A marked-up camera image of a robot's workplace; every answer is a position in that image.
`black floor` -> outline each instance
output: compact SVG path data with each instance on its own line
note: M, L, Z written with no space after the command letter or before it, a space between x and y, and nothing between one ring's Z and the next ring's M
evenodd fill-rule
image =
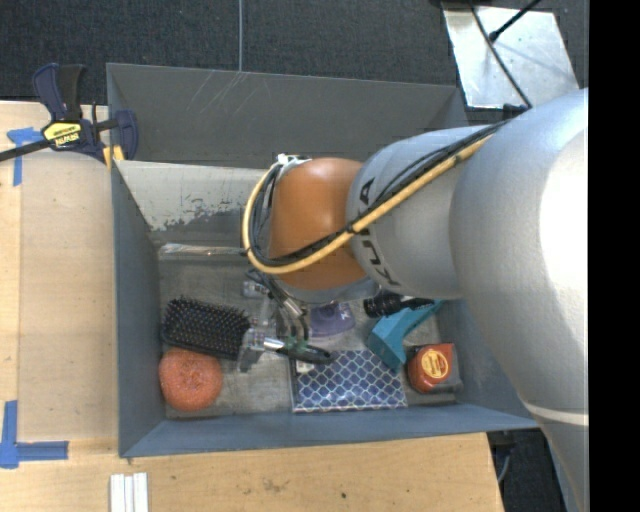
M588 87L589 1L543 0L535 9L554 13L578 84ZM98 104L107 102L107 62L459 85L438 0L4 1L0 45L0 99L34 100L32 75L49 62L86 65L80 100ZM565 510L540 431L514 433L511 448L490 439L501 446L498 473L510 453L507 512Z

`orange sponge ball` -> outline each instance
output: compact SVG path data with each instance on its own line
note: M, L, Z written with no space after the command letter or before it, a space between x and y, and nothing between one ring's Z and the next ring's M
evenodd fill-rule
M210 406L222 390L222 368L213 356L182 348L169 349L158 368L165 400L179 411Z

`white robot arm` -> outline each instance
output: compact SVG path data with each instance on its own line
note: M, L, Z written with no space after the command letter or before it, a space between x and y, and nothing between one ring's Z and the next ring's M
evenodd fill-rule
M380 289L465 299L583 510L587 121L582 90L500 125L399 141L364 164L281 162L254 190L243 226L256 269L303 304Z

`gray bin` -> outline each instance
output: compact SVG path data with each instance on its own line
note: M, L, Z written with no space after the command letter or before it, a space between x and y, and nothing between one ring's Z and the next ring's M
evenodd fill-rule
M278 153L364 161L399 139L467 123L459 91L448 86L120 64L108 65L107 79L111 111L133 109L140 127L136 158L112 173L122 457L536 426L464 301L448 302L437 314L441 338L456 344L464 382L454 403L170 418L157 371L167 286L159 246L239 247L243 197ZM225 173L235 177L235 188L225 189ZM199 209L180 204L180 186L206 196L196 198ZM239 272L249 268L233 256L219 261Z

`bin floor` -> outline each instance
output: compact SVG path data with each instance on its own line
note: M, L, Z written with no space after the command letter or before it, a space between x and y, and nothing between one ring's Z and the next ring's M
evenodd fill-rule
M160 308L161 315L166 304L181 296L209 303L234 305L250 315L258 315L262 300L243 296L243 283L248 265L244 259L234 256L219 256L199 261L160 261ZM356 320L354 328L341 334L324 338L313 338L312 344L329 351L365 349L364 341L376 320L368 318L362 301L349 303ZM405 338L405 345L439 343L436 316L432 316ZM233 414L291 411L291 364L288 358L273 353L263 354L248 372L236 369L235 361L220 360L224 384L218 399L208 408L197 412L181 412L166 406L170 419L214 417ZM404 372L401 379L407 402L411 405L441 404L455 401L451 393L422 395L407 383Z

